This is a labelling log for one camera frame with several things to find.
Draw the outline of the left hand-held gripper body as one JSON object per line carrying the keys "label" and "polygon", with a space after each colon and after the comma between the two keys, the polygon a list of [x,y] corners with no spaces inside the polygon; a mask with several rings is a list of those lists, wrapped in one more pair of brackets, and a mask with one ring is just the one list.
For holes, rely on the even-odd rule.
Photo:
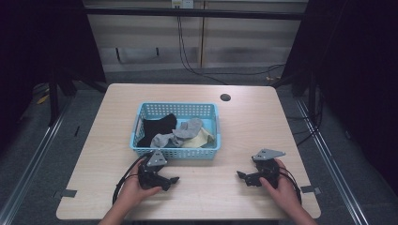
{"label": "left hand-held gripper body", "polygon": [[144,188],[154,188],[158,183],[163,183],[162,176],[158,172],[166,165],[167,160],[160,150],[147,153],[139,166],[139,182]]}

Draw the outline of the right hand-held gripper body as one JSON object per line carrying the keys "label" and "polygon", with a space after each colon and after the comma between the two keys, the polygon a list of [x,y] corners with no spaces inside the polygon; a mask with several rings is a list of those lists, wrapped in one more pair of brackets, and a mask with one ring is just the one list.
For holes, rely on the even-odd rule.
{"label": "right hand-held gripper body", "polygon": [[255,163],[255,167],[257,169],[257,173],[254,175],[253,178],[253,184],[256,187],[262,186],[261,182],[259,181],[260,177],[268,180],[273,188],[278,187],[280,166],[276,162],[275,158],[282,157],[284,155],[285,152],[264,148],[260,150],[256,155],[252,156],[252,160]]}

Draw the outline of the person's left hand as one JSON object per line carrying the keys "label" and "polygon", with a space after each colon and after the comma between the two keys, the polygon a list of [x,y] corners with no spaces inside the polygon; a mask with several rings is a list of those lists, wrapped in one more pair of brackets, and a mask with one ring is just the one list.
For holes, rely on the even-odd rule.
{"label": "person's left hand", "polygon": [[137,164],[131,169],[128,177],[126,178],[117,200],[116,205],[122,206],[131,210],[133,207],[140,204],[144,199],[154,196],[161,191],[161,187],[152,187],[144,189],[139,183],[138,168],[141,165],[140,159]]}

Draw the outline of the person's right hand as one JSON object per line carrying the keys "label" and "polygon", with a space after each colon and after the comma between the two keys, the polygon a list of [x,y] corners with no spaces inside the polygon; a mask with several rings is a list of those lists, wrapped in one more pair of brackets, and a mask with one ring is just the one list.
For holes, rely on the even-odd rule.
{"label": "person's right hand", "polygon": [[280,167],[281,174],[278,177],[278,187],[274,188],[266,178],[260,177],[259,181],[262,186],[268,191],[272,200],[291,218],[295,216],[301,209],[301,204],[297,197],[294,185],[286,177],[286,168],[284,164],[276,159]]}

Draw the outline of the light blue plastic basket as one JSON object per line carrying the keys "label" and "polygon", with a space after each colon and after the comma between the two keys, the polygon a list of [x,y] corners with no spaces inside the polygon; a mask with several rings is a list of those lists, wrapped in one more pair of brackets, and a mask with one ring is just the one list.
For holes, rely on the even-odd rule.
{"label": "light blue plastic basket", "polygon": [[[176,128],[182,122],[199,118],[203,122],[202,128],[211,133],[215,141],[201,148],[138,147],[137,143],[144,137],[144,120],[159,120],[172,113],[177,120]],[[153,150],[161,150],[168,159],[213,159],[221,147],[221,128],[218,106],[208,102],[143,102],[136,113],[130,135],[130,148],[138,156]]]}

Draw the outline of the grey sock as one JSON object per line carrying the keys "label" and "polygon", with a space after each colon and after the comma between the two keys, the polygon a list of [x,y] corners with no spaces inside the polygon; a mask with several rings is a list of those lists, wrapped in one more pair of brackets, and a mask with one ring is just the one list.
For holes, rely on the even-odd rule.
{"label": "grey sock", "polygon": [[193,118],[186,122],[182,122],[180,127],[173,130],[173,134],[179,139],[191,139],[198,135],[203,126],[203,122],[199,118]]}
{"label": "grey sock", "polygon": [[169,134],[157,134],[151,141],[150,146],[152,148],[165,148],[165,147],[180,147],[183,141],[180,140],[173,133]]}

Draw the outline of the pale yellow sock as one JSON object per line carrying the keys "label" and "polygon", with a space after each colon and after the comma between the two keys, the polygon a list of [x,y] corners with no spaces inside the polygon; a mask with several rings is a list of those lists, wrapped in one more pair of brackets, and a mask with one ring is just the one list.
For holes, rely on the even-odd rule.
{"label": "pale yellow sock", "polygon": [[214,136],[209,133],[206,129],[201,128],[198,134],[191,139],[187,139],[182,144],[184,148],[201,148],[207,144],[211,144],[215,141]]}

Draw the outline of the black sock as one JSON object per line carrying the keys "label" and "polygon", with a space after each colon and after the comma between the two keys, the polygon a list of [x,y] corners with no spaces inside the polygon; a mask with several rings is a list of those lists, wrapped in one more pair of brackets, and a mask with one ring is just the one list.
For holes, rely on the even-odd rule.
{"label": "black sock", "polygon": [[137,143],[138,147],[149,147],[153,138],[171,133],[176,128],[176,117],[169,113],[159,120],[144,120],[144,137]]}

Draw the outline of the grey tape strip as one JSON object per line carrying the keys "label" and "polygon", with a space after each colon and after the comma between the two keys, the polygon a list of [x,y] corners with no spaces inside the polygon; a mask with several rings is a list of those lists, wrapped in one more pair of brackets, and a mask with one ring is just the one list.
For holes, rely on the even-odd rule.
{"label": "grey tape strip", "polygon": [[321,193],[321,189],[319,187],[313,186],[304,186],[300,187],[302,193],[313,193],[314,195],[318,195]]}
{"label": "grey tape strip", "polygon": [[62,190],[57,190],[54,193],[53,197],[59,200],[61,200],[62,198],[74,198],[76,193],[77,193],[76,190],[62,189]]}

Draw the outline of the black metal stand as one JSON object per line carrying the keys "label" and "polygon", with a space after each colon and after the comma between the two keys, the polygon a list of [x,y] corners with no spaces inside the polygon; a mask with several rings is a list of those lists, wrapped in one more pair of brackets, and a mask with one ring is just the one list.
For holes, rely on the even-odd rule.
{"label": "black metal stand", "polygon": [[283,74],[270,86],[277,89],[286,85],[291,86],[291,94],[295,98],[302,98],[304,94],[307,94],[307,117],[319,128],[323,117],[323,97],[317,95],[315,74],[310,70],[297,70],[290,74]]}
{"label": "black metal stand", "polygon": [[105,93],[107,88],[98,82],[85,77],[84,75],[69,69],[69,68],[53,68],[49,73],[49,97],[51,106],[51,117],[49,126],[55,124],[55,121],[60,117],[60,110],[58,104],[58,89],[61,89],[63,94],[67,97],[73,97],[77,93],[74,81],[80,81],[89,87]]}

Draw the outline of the black curtain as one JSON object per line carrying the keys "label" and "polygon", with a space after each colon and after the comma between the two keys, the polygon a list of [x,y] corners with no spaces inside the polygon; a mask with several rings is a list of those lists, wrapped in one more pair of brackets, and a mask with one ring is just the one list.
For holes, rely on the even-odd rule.
{"label": "black curtain", "polygon": [[40,83],[106,81],[83,0],[0,0],[0,153]]}
{"label": "black curtain", "polygon": [[283,77],[316,80],[398,195],[398,0],[308,0]]}

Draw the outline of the black horizontal metal bar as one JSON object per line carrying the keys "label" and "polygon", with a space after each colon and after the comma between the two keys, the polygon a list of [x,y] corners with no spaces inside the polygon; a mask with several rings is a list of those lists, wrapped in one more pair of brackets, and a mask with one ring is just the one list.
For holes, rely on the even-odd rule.
{"label": "black horizontal metal bar", "polygon": [[96,15],[129,15],[129,16],[170,16],[170,17],[201,17],[201,18],[232,18],[260,20],[301,21],[304,13],[262,12],[216,9],[180,9],[180,8],[127,8],[127,7],[85,7],[86,14]]}

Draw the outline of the metal floor rail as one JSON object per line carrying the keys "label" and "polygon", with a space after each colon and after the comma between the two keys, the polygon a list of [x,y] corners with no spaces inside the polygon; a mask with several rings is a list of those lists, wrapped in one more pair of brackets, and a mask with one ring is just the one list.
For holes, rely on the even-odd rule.
{"label": "metal floor rail", "polygon": [[337,162],[335,161],[332,153],[329,150],[323,135],[315,124],[310,119],[310,113],[308,107],[302,99],[296,101],[300,114],[304,117],[307,128],[310,131],[310,137],[314,140],[314,143],[326,164],[330,176],[337,187],[340,196],[343,199],[344,205],[352,217],[355,225],[370,225],[368,219],[362,210],[360,203],[354,195],[352,189],[347,184]]}
{"label": "metal floor rail", "polygon": [[61,108],[60,114],[55,118],[53,124],[47,128],[35,154],[27,164],[27,168],[24,170],[22,177],[19,179],[17,186],[9,196],[5,206],[0,211],[0,225],[11,225],[32,180],[36,176],[43,159],[47,155],[47,152],[64,121],[65,114],[69,110],[72,101],[72,97],[67,98],[66,103]]}

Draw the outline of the white wall power outlet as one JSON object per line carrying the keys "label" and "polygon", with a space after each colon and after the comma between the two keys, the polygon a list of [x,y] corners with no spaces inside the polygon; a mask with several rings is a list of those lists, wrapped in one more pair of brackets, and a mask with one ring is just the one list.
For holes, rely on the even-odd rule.
{"label": "white wall power outlet", "polygon": [[193,0],[171,0],[172,8],[194,9]]}

